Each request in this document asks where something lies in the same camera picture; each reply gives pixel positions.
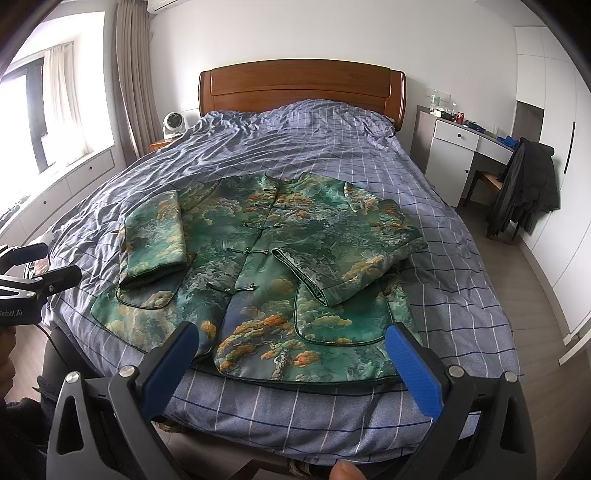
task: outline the baseboard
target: baseboard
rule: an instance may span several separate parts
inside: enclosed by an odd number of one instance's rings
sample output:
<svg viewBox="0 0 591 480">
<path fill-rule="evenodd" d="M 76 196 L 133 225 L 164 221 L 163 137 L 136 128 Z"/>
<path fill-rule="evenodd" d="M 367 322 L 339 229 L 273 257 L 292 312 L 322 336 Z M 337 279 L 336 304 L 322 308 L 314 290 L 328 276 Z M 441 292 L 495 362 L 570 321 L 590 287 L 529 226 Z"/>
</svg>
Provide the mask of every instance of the baseboard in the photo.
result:
<svg viewBox="0 0 591 480">
<path fill-rule="evenodd" d="M 550 302 L 550 306 L 552 307 L 552 310 L 556 317 L 556 321 L 558 322 L 560 333 L 562 333 L 563 337 L 566 337 L 570 333 L 569 325 L 566 323 L 566 318 L 564 317 L 562 307 L 558 302 L 558 298 L 554 293 L 552 285 L 550 285 L 550 282 L 546 278 L 546 275 L 544 274 L 542 267 L 535 259 L 534 254 L 531 252 L 527 244 L 521 238 L 521 235 L 517 235 L 517 238 L 515 238 L 515 243 L 517 243 L 517 245 L 519 246 L 519 249 L 524 254 L 525 259 L 530 264 L 531 269 L 534 271 L 535 276 L 538 278 L 540 285 L 542 285 L 542 289 L 544 290 L 544 293 L 546 294 L 546 297 Z"/>
</svg>

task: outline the white desk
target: white desk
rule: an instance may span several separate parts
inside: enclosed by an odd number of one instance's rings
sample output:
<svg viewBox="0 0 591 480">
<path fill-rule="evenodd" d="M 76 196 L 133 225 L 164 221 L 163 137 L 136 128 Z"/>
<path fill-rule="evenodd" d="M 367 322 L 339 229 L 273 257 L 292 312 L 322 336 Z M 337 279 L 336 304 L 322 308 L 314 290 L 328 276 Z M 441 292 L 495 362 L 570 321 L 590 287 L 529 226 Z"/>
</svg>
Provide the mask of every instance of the white desk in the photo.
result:
<svg viewBox="0 0 591 480">
<path fill-rule="evenodd" d="M 507 165 L 513 150 L 418 107 L 410 156 L 451 207 L 460 202 L 476 153 Z"/>
</svg>

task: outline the human hand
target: human hand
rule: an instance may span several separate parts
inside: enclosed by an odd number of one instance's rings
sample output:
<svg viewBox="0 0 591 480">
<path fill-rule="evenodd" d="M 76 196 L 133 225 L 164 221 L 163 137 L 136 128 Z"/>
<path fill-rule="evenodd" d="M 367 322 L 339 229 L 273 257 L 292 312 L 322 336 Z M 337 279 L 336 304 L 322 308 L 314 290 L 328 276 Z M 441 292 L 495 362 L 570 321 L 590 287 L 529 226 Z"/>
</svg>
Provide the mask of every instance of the human hand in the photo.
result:
<svg viewBox="0 0 591 480">
<path fill-rule="evenodd" d="M 329 480 L 365 480 L 365 475 L 351 462 L 339 460 L 332 467 Z"/>
<path fill-rule="evenodd" d="M 17 344 L 17 328 L 0 327 L 0 398 L 4 398 L 12 388 L 16 374 L 14 365 L 8 355 Z"/>
</svg>

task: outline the black cable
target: black cable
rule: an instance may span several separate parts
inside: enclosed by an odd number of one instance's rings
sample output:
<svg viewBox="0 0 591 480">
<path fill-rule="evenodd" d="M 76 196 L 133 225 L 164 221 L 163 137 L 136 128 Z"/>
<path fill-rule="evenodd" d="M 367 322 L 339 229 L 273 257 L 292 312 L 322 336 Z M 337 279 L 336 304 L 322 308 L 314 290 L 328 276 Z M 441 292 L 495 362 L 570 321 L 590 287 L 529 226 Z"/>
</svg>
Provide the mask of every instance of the black cable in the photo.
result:
<svg viewBox="0 0 591 480">
<path fill-rule="evenodd" d="M 53 349 L 56 351 L 56 353 L 57 353 L 57 356 L 58 356 L 58 357 L 60 357 L 60 359 L 61 359 L 61 361 L 62 361 L 62 362 L 64 362 L 64 365 L 66 366 L 66 368 L 67 368 L 69 371 L 71 371 L 72 369 L 70 368 L 70 365 L 68 365 L 68 362 L 66 362 L 66 361 L 64 360 L 64 358 L 62 357 L 62 355 L 61 355 L 60 351 L 59 351 L 59 350 L 57 349 L 57 347 L 56 347 L 56 344 L 53 342 L 53 339 L 52 339 L 52 338 L 49 336 L 49 333 L 47 333 L 47 331 L 46 331 L 46 330 L 45 330 L 45 329 L 44 329 L 44 328 L 43 328 L 41 325 L 39 325 L 38 323 L 36 323 L 36 324 L 35 324 L 35 326 L 36 326 L 38 329 L 40 329 L 40 330 L 41 330 L 41 331 L 42 331 L 42 332 L 45 334 L 45 336 L 47 337 L 47 339 L 48 339 L 48 340 L 49 340 L 49 342 L 51 343 L 51 345 L 52 345 Z"/>
</svg>

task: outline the bed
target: bed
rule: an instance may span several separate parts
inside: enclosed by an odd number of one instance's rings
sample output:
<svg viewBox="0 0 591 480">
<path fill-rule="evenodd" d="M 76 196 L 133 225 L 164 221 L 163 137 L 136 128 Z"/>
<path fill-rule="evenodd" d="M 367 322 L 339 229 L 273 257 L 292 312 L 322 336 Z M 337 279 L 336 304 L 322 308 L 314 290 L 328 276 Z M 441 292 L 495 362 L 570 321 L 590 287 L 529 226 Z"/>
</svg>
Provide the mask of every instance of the bed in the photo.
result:
<svg viewBox="0 0 591 480">
<path fill-rule="evenodd" d="M 160 192 L 262 171 L 290 179 L 309 171 L 394 199 L 428 242 L 399 265 L 424 344 L 473 375 L 519 371 L 511 325 L 469 231 L 396 139 L 404 73 L 334 60 L 254 62 L 202 73 L 200 102 L 203 117 L 186 134 L 53 227 L 53 265 L 75 263 L 83 279 L 53 297 L 44 317 L 67 330 L 98 371 L 112 375 L 142 358 L 90 314 L 117 281 L 125 216 Z M 187 371 L 166 413 L 193 429 L 320 465 L 406 455 L 431 425 L 400 383 L 270 388 L 229 380 L 207 362 Z M 464 435 L 477 419 L 470 417 Z"/>
</svg>

